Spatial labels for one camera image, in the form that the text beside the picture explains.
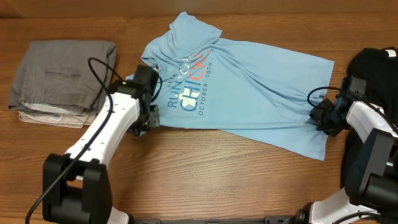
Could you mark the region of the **light blue printed t-shirt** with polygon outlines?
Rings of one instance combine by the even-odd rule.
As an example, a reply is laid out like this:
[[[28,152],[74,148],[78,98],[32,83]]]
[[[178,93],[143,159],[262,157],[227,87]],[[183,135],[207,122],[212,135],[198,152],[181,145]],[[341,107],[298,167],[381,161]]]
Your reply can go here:
[[[160,124],[219,129],[324,160],[327,137],[309,114],[333,61],[221,34],[182,12],[145,47],[142,61],[162,79]]]

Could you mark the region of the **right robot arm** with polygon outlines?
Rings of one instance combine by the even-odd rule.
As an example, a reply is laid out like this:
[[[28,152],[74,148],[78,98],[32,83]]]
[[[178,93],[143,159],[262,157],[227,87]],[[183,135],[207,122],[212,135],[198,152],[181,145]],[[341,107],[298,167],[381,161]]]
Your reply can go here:
[[[397,128],[384,110],[365,97],[366,80],[345,77],[336,101],[313,106],[317,130],[336,136],[356,131],[363,145],[352,160],[344,186],[332,196],[308,203],[286,223],[353,223],[375,220],[397,223]]]

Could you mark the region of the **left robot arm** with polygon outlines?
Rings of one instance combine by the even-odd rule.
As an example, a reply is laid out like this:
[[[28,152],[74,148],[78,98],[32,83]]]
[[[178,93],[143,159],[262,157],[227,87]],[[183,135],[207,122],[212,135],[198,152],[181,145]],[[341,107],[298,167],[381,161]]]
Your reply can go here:
[[[159,126],[152,100],[159,74],[138,66],[130,80],[113,84],[114,93],[84,135],[65,154],[50,154],[43,168],[42,215],[53,223],[133,223],[113,207],[108,166],[126,132],[136,137]]]

